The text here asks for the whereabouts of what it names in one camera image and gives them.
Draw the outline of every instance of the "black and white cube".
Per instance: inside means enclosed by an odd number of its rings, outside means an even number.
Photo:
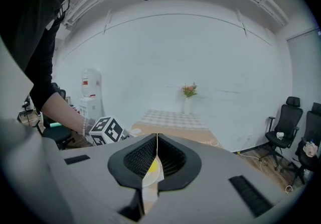
[[[114,116],[101,117],[89,131],[94,145],[105,145],[122,139],[124,126]]]

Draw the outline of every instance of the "wooden floor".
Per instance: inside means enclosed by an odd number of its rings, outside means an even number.
[[[40,120],[39,127],[40,127],[41,131],[44,130],[44,126],[41,122],[41,117],[37,116],[36,112],[29,113],[28,118],[30,121],[30,125],[32,122],[34,122],[36,120]],[[23,114],[20,116],[20,119],[24,125],[29,124],[27,117],[25,117]],[[76,146],[76,147],[91,146],[83,138],[75,137],[75,140],[76,140],[76,142],[73,144],[73,146]],[[239,155],[238,157],[240,157],[241,160],[250,164],[253,168],[256,168],[258,171],[260,171],[261,162],[259,162],[258,159],[255,159],[252,157],[260,158],[261,156],[264,156],[265,154],[267,154],[267,151],[264,149],[264,147],[261,147],[260,149],[255,149],[255,150],[252,150],[252,151],[249,151],[246,153],[242,153],[241,155],[245,155],[245,156]],[[289,171],[284,171],[283,173],[280,172],[280,169],[282,167],[287,167],[288,164],[289,164],[289,162],[283,158],[280,161],[279,170],[276,171],[276,170],[274,170],[275,163],[274,163],[273,157],[267,156],[262,159],[262,173],[264,173],[268,178],[270,178],[282,190],[285,190],[286,186],[290,185],[293,181],[293,178],[294,178],[293,172],[289,172]],[[300,179],[297,178],[294,185],[293,185],[293,188],[296,189],[300,186],[302,186],[302,183],[301,183]]]

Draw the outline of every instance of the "flower vase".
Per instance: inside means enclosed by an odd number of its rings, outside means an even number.
[[[184,102],[184,114],[190,114],[191,99],[186,97]]]

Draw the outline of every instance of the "chair headrest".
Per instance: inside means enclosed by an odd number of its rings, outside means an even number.
[[[313,103],[312,110],[314,114],[320,115],[321,116],[321,104],[320,103]]]
[[[300,98],[289,96],[286,100],[286,104],[290,106],[300,107]]]

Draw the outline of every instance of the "yellow object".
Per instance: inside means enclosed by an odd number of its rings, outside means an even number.
[[[155,172],[157,170],[157,162],[154,160],[148,170],[148,172]]]

